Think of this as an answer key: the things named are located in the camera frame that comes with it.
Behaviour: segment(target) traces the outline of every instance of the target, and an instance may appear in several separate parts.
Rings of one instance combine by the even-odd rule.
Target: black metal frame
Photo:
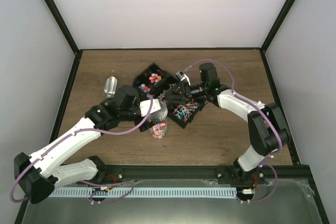
[[[70,47],[72,48],[75,58],[72,64],[71,72],[69,75],[69,79],[62,97],[61,105],[59,107],[59,111],[57,114],[57,118],[55,121],[54,128],[52,130],[52,134],[50,137],[50,142],[55,140],[58,136],[61,122],[64,117],[64,113],[66,110],[66,106],[70,97],[71,89],[73,82],[76,77],[76,73],[78,70],[78,66],[80,63],[80,59],[83,53],[83,50],[79,50],[69,29],[67,28],[55,2],[53,0],[45,0],[47,6],[49,7],[52,15],[54,16],[57,24],[59,25],[63,35],[68,41]],[[265,42],[263,43],[261,48],[147,48],[147,49],[101,49],[101,50],[259,50],[261,54],[262,61],[264,63],[265,71],[267,74],[267,78],[271,87],[271,91],[274,97],[274,101],[281,108],[281,111],[284,113],[283,108],[281,106],[281,101],[269,69],[267,58],[265,56],[265,52],[267,51],[269,45],[274,39],[277,31],[279,30],[282,22],[286,18],[290,8],[292,7],[295,0],[286,0],[284,3],[276,21],[274,22]],[[274,166],[277,171],[277,175],[279,178],[305,178],[308,180],[309,185],[312,190],[314,190],[314,199],[316,205],[318,207],[318,211],[323,223],[329,223],[328,217],[325,213],[321,198],[319,196],[318,190],[316,188],[314,179],[312,177],[312,173],[308,165],[301,165],[300,159],[292,141],[288,144],[290,156],[293,162],[292,166]],[[122,178],[125,180],[139,180],[139,179],[218,179],[216,174],[218,174],[221,166],[108,166],[109,171],[116,172],[117,174],[122,174]],[[262,172],[264,174],[264,178],[274,178],[273,172],[269,168],[262,168]],[[228,180],[225,178],[221,178],[220,182],[225,184]],[[25,214],[25,210],[27,207],[27,201],[21,204],[21,208],[17,215],[16,224],[22,223],[23,216]]]

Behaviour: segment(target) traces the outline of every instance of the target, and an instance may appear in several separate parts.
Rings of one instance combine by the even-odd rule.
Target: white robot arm
[[[96,183],[101,182],[105,178],[106,166],[97,156],[80,163],[61,164],[84,145],[99,138],[102,133],[109,133],[107,131],[117,127],[121,121],[134,121],[138,125],[129,132],[137,128],[140,131],[150,128],[154,122],[147,121],[147,118],[150,119],[151,115],[164,108],[158,99],[143,99],[145,98],[140,99],[135,88],[122,86],[113,98],[107,98],[93,106],[74,127],[49,145],[29,156],[24,153],[17,155],[14,159],[16,179],[31,166],[18,181],[30,202],[38,203],[47,198],[54,189],[81,180],[94,179]]]
[[[168,102],[174,103],[206,99],[217,107],[230,110],[247,122],[251,146],[234,162],[237,168],[235,175],[238,179],[291,141],[287,122],[278,105],[255,102],[220,84],[212,63],[201,64],[199,72],[202,83],[195,85],[190,85],[189,78],[184,72],[178,72],[176,76],[180,82],[170,89],[165,97]]]

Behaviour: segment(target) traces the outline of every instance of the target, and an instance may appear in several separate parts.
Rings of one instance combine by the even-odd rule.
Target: red wire
[[[117,178],[112,174],[106,175],[106,178],[113,178],[113,183],[114,184],[117,182]]]
[[[257,191],[257,185],[258,185],[257,176],[256,176],[256,175],[254,175],[254,174],[252,174],[252,178],[253,178],[253,179],[254,179],[254,181],[255,181],[254,190],[255,190],[255,192],[256,192],[256,191]]]

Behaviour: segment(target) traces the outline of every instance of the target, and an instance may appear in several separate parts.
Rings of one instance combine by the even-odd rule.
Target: wooden surface
[[[256,101],[273,101],[258,50],[97,50],[84,51],[72,87],[60,135],[103,99],[108,77],[115,76],[118,86],[131,85],[152,62],[170,73],[185,69],[191,63],[211,58],[229,68],[235,78],[235,90]],[[217,66],[221,83],[231,85],[228,74]],[[200,82],[198,66],[188,72],[191,83]],[[235,114],[207,104],[185,129],[172,120],[161,140],[148,131],[124,136],[104,135],[75,153],[66,163],[98,155],[106,164],[124,165],[218,165],[232,164],[249,147],[247,123]],[[112,131],[125,131],[132,122],[122,122]],[[273,164],[290,165],[287,148],[272,160]]]

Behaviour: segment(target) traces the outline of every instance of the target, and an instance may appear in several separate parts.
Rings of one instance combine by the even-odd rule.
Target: clear jar
[[[167,135],[167,121],[162,120],[149,129],[153,138],[162,139]]]

